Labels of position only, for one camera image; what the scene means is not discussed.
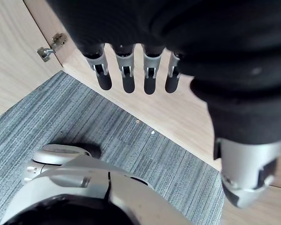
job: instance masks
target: striped gray carpet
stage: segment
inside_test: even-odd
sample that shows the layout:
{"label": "striped gray carpet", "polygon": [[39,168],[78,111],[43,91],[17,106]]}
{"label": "striped gray carpet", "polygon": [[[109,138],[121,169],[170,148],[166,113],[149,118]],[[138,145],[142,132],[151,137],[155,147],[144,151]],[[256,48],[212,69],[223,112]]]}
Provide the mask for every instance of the striped gray carpet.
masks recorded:
{"label": "striped gray carpet", "polygon": [[0,219],[21,187],[23,164],[52,141],[95,142],[102,160],[148,180],[194,224],[219,224],[219,173],[65,73],[0,118]]}

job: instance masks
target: wooden cabinet door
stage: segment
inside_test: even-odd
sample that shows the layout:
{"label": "wooden cabinet door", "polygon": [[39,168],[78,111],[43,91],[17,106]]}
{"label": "wooden cabinet door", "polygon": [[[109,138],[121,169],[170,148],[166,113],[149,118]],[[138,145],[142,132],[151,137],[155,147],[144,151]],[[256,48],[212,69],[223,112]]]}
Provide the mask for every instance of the wooden cabinet door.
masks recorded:
{"label": "wooden cabinet door", "polygon": [[44,63],[39,47],[49,47],[22,0],[0,0],[0,115],[62,69],[54,55]]}

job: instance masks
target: black fabric sleeve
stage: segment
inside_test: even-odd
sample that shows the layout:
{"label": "black fabric sleeve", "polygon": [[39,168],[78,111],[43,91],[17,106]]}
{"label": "black fabric sleeve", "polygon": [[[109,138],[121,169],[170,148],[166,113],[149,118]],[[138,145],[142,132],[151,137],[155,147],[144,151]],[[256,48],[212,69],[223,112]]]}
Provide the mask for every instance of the black fabric sleeve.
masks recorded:
{"label": "black fabric sleeve", "polygon": [[47,0],[77,47],[165,45],[206,101],[215,137],[281,139],[281,0]]}

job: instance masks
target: metal hinge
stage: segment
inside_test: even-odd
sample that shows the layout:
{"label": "metal hinge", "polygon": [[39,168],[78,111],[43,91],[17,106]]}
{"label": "metal hinge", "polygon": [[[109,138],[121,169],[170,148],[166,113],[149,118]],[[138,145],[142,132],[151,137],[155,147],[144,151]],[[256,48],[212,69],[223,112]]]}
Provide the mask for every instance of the metal hinge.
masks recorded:
{"label": "metal hinge", "polygon": [[57,33],[52,37],[53,43],[51,44],[51,48],[43,48],[40,47],[37,49],[38,55],[42,58],[44,62],[49,61],[50,59],[50,54],[55,53],[60,49],[62,46],[64,46],[65,42],[67,41],[67,37],[65,34],[59,34]]}

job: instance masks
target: silver metal joint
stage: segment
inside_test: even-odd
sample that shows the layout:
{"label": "silver metal joint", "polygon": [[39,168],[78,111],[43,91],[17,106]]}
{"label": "silver metal joint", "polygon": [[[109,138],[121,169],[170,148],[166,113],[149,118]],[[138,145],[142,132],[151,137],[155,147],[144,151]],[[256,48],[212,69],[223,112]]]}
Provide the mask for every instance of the silver metal joint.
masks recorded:
{"label": "silver metal joint", "polygon": [[170,55],[170,62],[169,62],[169,72],[168,77],[173,77],[174,68],[177,66],[180,58],[178,58],[173,52]]}
{"label": "silver metal joint", "polygon": [[131,55],[122,57],[122,56],[118,56],[117,57],[117,61],[118,61],[118,68],[121,71],[121,75],[123,78],[126,77],[126,70],[124,70],[125,68],[129,68],[129,76],[133,77],[133,70],[134,70],[134,53],[132,52]]}
{"label": "silver metal joint", "polygon": [[281,141],[241,144],[218,139],[222,158],[222,184],[230,202],[239,208],[252,204],[273,182]]}
{"label": "silver metal joint", "polygon": [[102,74],[108,75],[108,64],[104,50],[102,52],[102,55],[97,59],[89,59],[87,57],[85,58],[97,76],[100,76]]}
{"label": "silver metal joint", "polygon": [[149,57],[144,53],[144,71],[145,78],[149,78],[149,73],[153,71],[152,76],[154,79],[156,78],[156,74],[159,68],[161,55],[158,57]]}

